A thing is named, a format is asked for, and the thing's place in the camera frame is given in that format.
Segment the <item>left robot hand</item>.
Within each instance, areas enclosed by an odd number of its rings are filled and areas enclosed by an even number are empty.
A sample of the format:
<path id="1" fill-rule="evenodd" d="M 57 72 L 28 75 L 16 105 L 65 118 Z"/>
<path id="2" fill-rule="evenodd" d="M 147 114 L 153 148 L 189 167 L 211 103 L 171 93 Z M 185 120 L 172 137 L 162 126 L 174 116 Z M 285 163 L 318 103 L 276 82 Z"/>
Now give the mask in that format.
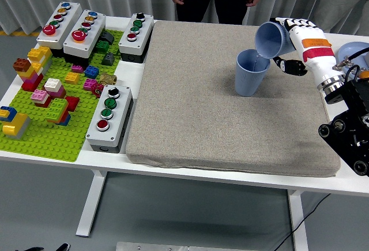
<path id="1" fill-rule="evenodd" d="M 63 244 L 61 244 L 57 249 L 56 251 L 68 251 L 70 250 L 70 247 L 71 247 L 71 244 L 65 242 Z M 26 249 L 25 251 L 43 251 L 45 250 L 44 247 L 41 247 L 41 246 L 34 246 L 34 247 L 31 247 L 31 248 L 28 248 Z"/>

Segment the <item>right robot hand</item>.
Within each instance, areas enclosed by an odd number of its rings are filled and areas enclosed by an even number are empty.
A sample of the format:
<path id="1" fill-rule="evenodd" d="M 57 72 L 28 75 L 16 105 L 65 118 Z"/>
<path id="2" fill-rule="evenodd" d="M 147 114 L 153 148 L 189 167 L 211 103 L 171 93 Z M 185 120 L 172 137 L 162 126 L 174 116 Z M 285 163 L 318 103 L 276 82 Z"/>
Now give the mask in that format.
<path id="1" fill-rule="evenodd" d="M 323 30 L 302 18 L 276 17 L 272 21 L 287 30 L 300 60 L 313 73 L 317 88 L 344 81 L 344 72 L 333 69 L 336 58 Z"/>

